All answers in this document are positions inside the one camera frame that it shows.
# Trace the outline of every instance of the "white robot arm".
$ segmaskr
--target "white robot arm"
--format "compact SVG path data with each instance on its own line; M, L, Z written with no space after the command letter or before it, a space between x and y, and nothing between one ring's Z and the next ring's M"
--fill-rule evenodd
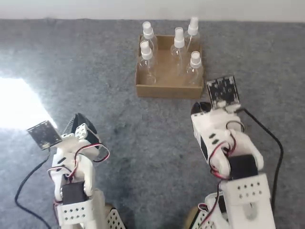
M235 113L240 105L234 77L207 84L211 103L193 106L193 133L211 173L222 180L188 228L275 229L267 177L259 173L264 159Z
M54 209L60 227L125 229L118 211L106 206L103 192L95 188L93 161L106 160L110 152L100 143L93 124L77 113L63 135L48 121L28 132L42 149L57 148L48 172L55 185ZM107 150L107 156L96 161L100 147Z

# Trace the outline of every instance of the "bottle cap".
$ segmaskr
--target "bottle cap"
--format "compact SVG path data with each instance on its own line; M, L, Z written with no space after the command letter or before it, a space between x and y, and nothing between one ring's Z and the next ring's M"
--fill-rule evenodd
M198 51L192 52L190 65L193 68L200 68L202 66L200 53Z
M151 39L154 36L152 25L149 21L143 23L143 35L146 39Z
M191 17L191 21L190 21L187 33L191 36L195 36L198 33L198 18L197 17Z
M143 59L149 60L153 57L153 53L151 48L149 47L148 41L141 42L140 47Z
M174 45L176 48L184 47L184 34L183 34L183 28L181 27L177 27L175 29Z

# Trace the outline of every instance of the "cardboard box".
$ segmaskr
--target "cardboard box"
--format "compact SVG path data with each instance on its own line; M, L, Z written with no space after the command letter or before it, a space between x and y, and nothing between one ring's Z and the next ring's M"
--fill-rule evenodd
M157 35L158 52L157 52L157 82L154 85L141 84L141 75L138 72L138 65L135 73L135 86L139 97L154 98L185 98L200 99L203 91L203 80L199 85L183 85L184 80L172 73L172 61L170 48L174 41L174 36ZM200 45L200 55L202 57L202 47ZM140 42L138 47L138 58L141 56Z

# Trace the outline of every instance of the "floor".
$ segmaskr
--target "floor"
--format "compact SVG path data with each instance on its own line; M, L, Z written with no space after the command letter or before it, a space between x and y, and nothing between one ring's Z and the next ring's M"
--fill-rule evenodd
M0 228L44 228L14 204L16 190L45 156L25 131L51 117L62 131L85 114L111 149L96 181L130 229L182 228L188 211L216 191L192 134L195 100L138 98L136 50L143 21L0 20ZM152 21L157 34L186 21ZM282 141L278 229L305 228L305 24L200 22L207 78L234 73L242 105ZM264 156L272 187L277 144L250 118L246 132ZM20 202L56 228L46 169Z

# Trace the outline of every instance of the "clear plastic bottle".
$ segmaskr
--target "clear plastic bottle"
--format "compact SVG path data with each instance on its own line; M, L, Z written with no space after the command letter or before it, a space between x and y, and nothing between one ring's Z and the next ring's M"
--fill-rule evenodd
M138 71L142 76L141 84L152 85L156 83L156 64L152 50L149 47L148 41L143 41L140 44L141 57L138 61Z
M200 48L200 33L198 32L198 18L192 17L189 28L185 31L185 46L187 52L198 51Z
M173 64L175 66L175 74L179 75L185 67L186 47L184 45L183 28L175 29L174 44L171 46L171 54Z
M143 23L143 36L141 42L148 41L149 47L151 48L153 55L157 57L158 52L158 39L153 33L152 25L149 21Z
M186 67L184 76L185 85L200 85L203 80L203 65L198 51L192 52L191 61Z

